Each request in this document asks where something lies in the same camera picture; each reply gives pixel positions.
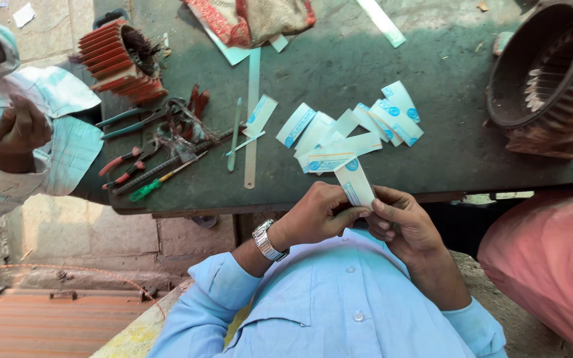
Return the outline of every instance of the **red-handled pliers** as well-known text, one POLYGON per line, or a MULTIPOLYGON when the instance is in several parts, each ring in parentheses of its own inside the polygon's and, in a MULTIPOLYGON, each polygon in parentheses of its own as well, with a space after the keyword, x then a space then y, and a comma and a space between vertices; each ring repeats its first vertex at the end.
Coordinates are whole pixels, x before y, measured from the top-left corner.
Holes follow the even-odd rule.
POLYGON ((107 172, 117 166, 119 163, 126 161, 127 159, 131 159, 140 155, 136 163, 131 166, 128 170, 126 170, 125 174, 121 175, 118 179, 113 182, 107 183, 103 185, 103 189, 111 188, 116 184, 122 184, 126 181, 137 169, 145 169, 145 160, 152 156, 156 151, 159 149, 159 144, 156 141, 148 142, 143 148, 139 149, 138 147, 134 147, 131 152, 122 155, 111 162, 107 163, 103 169, 99 172, 100 176, 106 175, 107 172))

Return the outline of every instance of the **blue printed logo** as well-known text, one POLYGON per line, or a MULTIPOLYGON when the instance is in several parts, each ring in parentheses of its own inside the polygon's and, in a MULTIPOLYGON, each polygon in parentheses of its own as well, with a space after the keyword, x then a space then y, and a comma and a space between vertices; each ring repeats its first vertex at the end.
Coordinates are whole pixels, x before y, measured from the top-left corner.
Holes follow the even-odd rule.
POLYGON ((406 112, 406 114, 408 114, 408 117, 410 117, 410 119, 419 118, 419 115, 417 114, 417 110, 415 110, 414 108, 409 109, 408 112, 406 112))
POLYGON ((388 109, 388 114, 390 114, 393 117, 397 117, 400 113, 401 111, 397 107, 390 107, 388 109))
POLYGON ((358 167, 360 167, 360 162, 357 161, 357 158, 351 160, 346 165, 346 169, 348 169, 350 171, 356 171, 358 167))

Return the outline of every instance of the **flat metal strip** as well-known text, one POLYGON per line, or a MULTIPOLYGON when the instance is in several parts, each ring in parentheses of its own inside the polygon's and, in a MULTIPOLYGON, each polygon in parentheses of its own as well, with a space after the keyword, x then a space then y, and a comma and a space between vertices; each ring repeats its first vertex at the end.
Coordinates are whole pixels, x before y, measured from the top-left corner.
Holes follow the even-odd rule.
MULTIPOLYGON (((249 93, 247 98, 247 120, 260 100, 260 47, 251 49, 249 55, 249 93)), ((244 187, 255 188, 255 158, 258 141, 250 142, 244 149, 244 187)))

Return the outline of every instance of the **green workbench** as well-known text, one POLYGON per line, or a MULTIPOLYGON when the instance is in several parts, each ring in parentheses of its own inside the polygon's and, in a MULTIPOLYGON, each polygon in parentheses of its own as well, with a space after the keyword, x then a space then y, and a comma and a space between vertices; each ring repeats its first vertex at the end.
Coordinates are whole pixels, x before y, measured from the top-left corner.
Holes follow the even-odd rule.
MULTIPOLYGON (((244 188, 244 149, 237 153, 234 173, 227 171, 224 154, 230 143, 225 142, 144 200, 132 203, 127 195, 113 197, 113 207, 119 213, 162 217, 288 209, 316 180, 337 180, 332 173, 302 173, 293 158, 295 151, 275 139, 287 118, 301 102, 338 118, 358 102, 370 106, 383 97, 382 87, 397 80, 416 103, 425 134, 412 147, 385 143, 383 150, 360 157, 371 183, 428 194, 422 198, 433 201, 462 192, 573 184, 573 160, 507 151, 502 132, 482 126, 488 119, 484 90, 495 62, 491 44, 496 34, 515 30, 525 20, 529 5, 525 0, 487 1, 489 12, 482 13, 477 2, 378 1, 408 39, 393 48, 354 0, 313 0, 318 19, 313 28, 288 36, 290 43, 282 53, 271 46, 262 48, 260 95, 266 93, 279 104, 265 126, 267 134, 257 143, 255 188, 244 188)), ((132 5, 130 21, 135 28, 154 40, 169 34, 172 54, 160 61, 170 95, 188 98, 192 86, 200 84, 201 90, 211 92, 204 112, 206 125, 218 131, 231 128, 237 98, 246 104, 249 58, 230 66, 177 0, 133 0, 132 5)), ((101 15, 123 6, 123 1, 98 1, 95 6, 101 15)), ((104 118, 130 109, 110 93, 100 96, 104 118)), ((108 141, 107 160, 148 142, 153 129, 108 141)), ((361 133, 365 133, 361 127, 353 132, 361 133)), ((147 167, 165 159, 167 153, 159 152, 147 167)), ((123 171, 119 168, 111 179, 123 171)))

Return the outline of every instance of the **scrap paper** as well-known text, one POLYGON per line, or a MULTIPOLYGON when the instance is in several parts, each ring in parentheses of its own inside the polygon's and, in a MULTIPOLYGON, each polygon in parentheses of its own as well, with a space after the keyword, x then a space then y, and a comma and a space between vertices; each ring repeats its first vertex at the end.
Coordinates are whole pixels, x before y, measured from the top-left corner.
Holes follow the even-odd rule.
POLYGON ((354 207, 367 207, 372 211, 372 201, 375 199, 370 183, 364 174, 357 157, 348 159, 335 169, 339 185, 344 189, 348 201, 354 207))
POLYGON ((20 8, 18 12, 12 14, 12 18, 15 20, 18 28, 22 28, 36 16, 37 14, 34 13, 30 3, 26 4, 23 8, 20 8))
POLYGON ((368 107, 366 104, 358 103, 355 106, 355 109, 353 110, 353 114, 355 114, 357 116, 357 118, 360 118, 360 126, 362 126, 364 129, 368 130, 369 132, 379 134, 379 137, 381 138, 381 140, 388 143, 390 141, 390 139, 388 139, 388 136, 386 135, 384 130, 382 128, 380 128, 380 126, 378 126, 375 123, 375 119, 373 119, 368 114, 369 111, 370 111, 370 107, 368 107))
POLYGON ((406 38, 397 26, 393 24, 393 21, 390 20, 375 0, 357 0, 357 3, 362 6, 364 12, 369 15, 370 20, 375 23, 375 26, 386 36, 386 39, 394 48, 399 47, 406 41, 406 38))
POLYGON ((393 128, 391 128, 391 126, 387 125, 381 118, 379 118, 377 115, 373 114, 372 110, 373 108, 377 108, 379 106, 379 103, 381 102, 381 99, 378 99, 377 101, 375 101, 375 104, 372 105, 372 107, 370 108, 368 115, 370 116, 370 118, 372 118, 372 121, 382 130, 384 131, 384 133, 386 134, 386 136, 388 137, 388 139, 390 140, 391 143, 393 143, 393 145, 395 147, 398 147, 401 143, 404 142, 404 140, 402 139, 402 137, 400 137, 398 134, 396 134, 393 131, 393 128))
POLYGON ((408 116, 408 118, 412 119, 415 123, 421 122, 417 109, 414 107, 413 100, 410 98, 402 81, 397 81, 392 85, 382 88, 381 92, 384 93, 388 101, 401 110, 402 115, 408 116))
POLYGON ((194 13, 194 16, 196 16, 196 19, 198 19, 201 25, 203 25, 203 28, 205 28, 207 35, 209 35, 211 40, 220 49, 220 52, 222 52, 222 54, 225 55, 225 58, 227 59, 227 61, 229 61, 229 64, 231 64, 231 66, 235 65, 236 63, 244 60, 247 56, 249 56, 251 50, 249 50, 248 48, 241 48, 234 46, 227 47, 227 45, 225 45, 225 43, 220 40, 218 35, 216 35, 211 30, 209 24, 203 18, 203 14, 201 14, 198 10, 196 10, 196 8, 193 7, 192 5, 187 4, 187 6, 189 7, 189 10, 191 10, 194 13))
POLYGON ((405 115, 400 115, 399 108, 387 99, 382 99, 376 106, 373 106, 370 109, 370 114, 373 118, 386 123, 386 126, 402 137, 409 147, 415 144, 423 134, 421 128, 413 120, 405 115))
POLYGON ((278 102, 266 94, 263 94, 258 105, 247 120, 247 128, 243 130, 244 135, 253 137, 262 132, 264 125, 267 123, 269 117, 271 117, 271 114, 273 114, 273 111, 277 106, 278 102))
POLYGON ((346 110, 338 120, 333 123, 329 130, 323 134, 319 141, 321 146, 325 146, 336 140, 348 137, 351 132, 360 124, 360 118, 353 114, 352 110, 346 110))
POLYGON ((284 126, 282 126, 276 139, 284 144, 286 148, 291 148, 293 142, 302 133, 304 128, 315 117, 315 115, 316 112, 312 110, 311 107, 307 106, 306 103, 300 104, 284 126))
POLYGON ((349 137, 332 143, 330 147, 310 151, 307 155, 308 169, 310 173, 326 173, 333 171, 353 156, 360 156, 378 149, 382 149, 382 144, 377 133, 349 137))
MULTIPOLYGON (((237 147, 235 148, 235 150, 238 151, 238 149, 244 147, 245 145, 249 144, 250 142, 255 141, 255 140, 258 139, 260 136, 262 136, 262 134, 265 134, 265 133, 266 133, 265 131, 262 131, 262 132, 258 133, 256 136, 253 136, 253 137, 249 138, 247 141, 245 141, 244 143, 242 143, 242 144, 240 144, 239 146, 237 146, 237 147)), ((231 154, 231 151, 228 151, 227 154, 225 154, 225 156, 228 157, 229 154, 231 154)))
POLYGON ((282 52, 282 50, 284 50, 288 45, 287 38, 282 34, 270 38, 269 42, 271 43, 271 46, 273 46, 273 48, 275 48, 278 52, 282 52))
POLYGON ((326 133, 330 127, 335 123, 335 120, 324 112, 318 111, 315 114, 315 118, 311 121, 306 130, 302 134, 302 137, 295 146, 295 158, 298 158, 302 154, 306 154, 309 151, 315 149, 319 144, 322 134, 326 133))

